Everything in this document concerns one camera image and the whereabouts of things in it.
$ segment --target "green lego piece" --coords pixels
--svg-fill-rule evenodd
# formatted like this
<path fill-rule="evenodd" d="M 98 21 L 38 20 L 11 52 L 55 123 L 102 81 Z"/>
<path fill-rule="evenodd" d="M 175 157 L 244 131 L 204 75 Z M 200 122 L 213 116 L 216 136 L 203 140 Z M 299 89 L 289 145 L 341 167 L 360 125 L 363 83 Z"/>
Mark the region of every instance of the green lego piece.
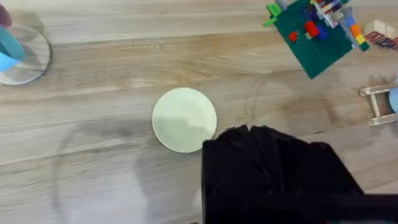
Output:
<path fill-rule="evenodd" d="M 363 52 L 365 52 L 365 51 L 367 51 L 367 50 L 369 50 L 371 48 L 367 42 L 361 44 L 359 47 L 361 48 L 361 50 Z"/>
<path fill-rule="evenodd" d="M 270 20 L 268 20 L 265 23 L 263 23 L 263 26 L 264 27 L 271 26 L 271 25 L 273 25 L 276 22 L 276 20 L 277 20 L 276 17 L 272 17 Z"/>
<path fill-rule="evenodd" d="M 267 9 L 269 13 L 274 17 L 277 17 L 282 12 L 278 4 L 268 4 Z"/>
<path fill-rule="evenodd" d="M 277 4 L 268 4 L 267 9 L 268 9 L 269 13 L 271 14 L 271 16 L 270 16 L 270 20 L 263 23 L 264 27 L 273 25 L 277 20 L 276 17 L 282 12 L 282 10 L 280 9 L 280 7 Z"/>
<path fill-rule="evenodd" d="M 325 40 L 317 38 L 308 40 L 304 30 L 307 21 L 304 11 L 308 4 L 308 0 L 295 1 L 278 15 L 278 20 L 274 24 L 308 76 L 315 78 L 353 48 L 341 26 L 332 29 L 321 20 L 315 20 L 314 23 L 322 26 L 329 37 Z M 289 40 L 289 34 L 293 31 L 298 31 L 296 42 Z"/>

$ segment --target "pale green plate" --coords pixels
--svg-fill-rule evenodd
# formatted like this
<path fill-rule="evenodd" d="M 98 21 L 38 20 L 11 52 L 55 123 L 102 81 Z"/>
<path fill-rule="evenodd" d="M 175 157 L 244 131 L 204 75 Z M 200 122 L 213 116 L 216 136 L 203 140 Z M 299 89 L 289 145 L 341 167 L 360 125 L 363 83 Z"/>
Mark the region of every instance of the pale green plate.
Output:
<path fill-rule="evenodd" d="M 176 88 L 156 103 L 152 126 L 157 138 L 176 152 L 200 150 L 217 127 L 216 111 L 211 101 L 191 88 Z"/>

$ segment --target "table surface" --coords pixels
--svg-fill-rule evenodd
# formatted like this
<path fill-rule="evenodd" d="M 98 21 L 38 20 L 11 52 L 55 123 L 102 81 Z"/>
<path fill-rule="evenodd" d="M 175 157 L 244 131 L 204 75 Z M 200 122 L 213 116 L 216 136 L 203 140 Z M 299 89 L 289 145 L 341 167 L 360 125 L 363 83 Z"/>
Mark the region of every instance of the table surface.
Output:
<path fill-rule="evenodd" d="M 398 52 L 352 51 L 310 80 L 252 0 L 5 0 L 52 46 L 48 72 L 0 86 L 0 223 L 201 221 L 200 152 L 155 138 L 166 91 L 204 92 L 217 133 L 266 124 L 330 143 L 360 186 L 398 192 L 398 124 L 370 128 L 358 89 L 397 78 Z M 398 27 L 396 0 L 354 0 Z"/>

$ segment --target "black object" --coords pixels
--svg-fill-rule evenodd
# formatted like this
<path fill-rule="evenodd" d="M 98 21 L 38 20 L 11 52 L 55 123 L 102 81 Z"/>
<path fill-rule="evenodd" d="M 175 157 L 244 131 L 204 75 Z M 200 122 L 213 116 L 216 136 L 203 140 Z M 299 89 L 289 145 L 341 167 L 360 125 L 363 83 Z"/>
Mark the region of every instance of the black object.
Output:
<path fill-rule="evenodd" d="M 202 196 L 205 224 L 398 219 L 398 196 L 364 195 L 328 144 L 266 126 L 203 143 Z"/>

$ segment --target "wooden frame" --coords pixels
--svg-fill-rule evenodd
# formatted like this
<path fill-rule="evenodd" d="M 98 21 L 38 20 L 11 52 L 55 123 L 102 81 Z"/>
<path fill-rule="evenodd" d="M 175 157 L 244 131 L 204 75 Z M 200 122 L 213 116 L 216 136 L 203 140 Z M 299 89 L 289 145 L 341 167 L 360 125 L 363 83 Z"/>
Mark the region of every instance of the wooden frame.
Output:
<path fill-rule="evenodd" d="M 393 113 L 389 115 L 380 115 L 380 110 L 379 110 L 379 105 L 376 100 L 376 94 L 380 93 L 387 93 L 393 88 L 397 88 L 398 83 L 391 83 L 387 85 L 379 85 L 379 86 L 374 86 L 374 87 L 367 87 L 359 90 L 359 95 L 361 96 L 370 96 L 371 99 L 371 106 L 373 108 L 375 118 L 372 118 L 369 120 L 369 125 L 370 126 L 377 126 L 381 124 L 387 124 L 387 123 L 392 123 L 395 121 L 398 121 L 398 114 Z"/>

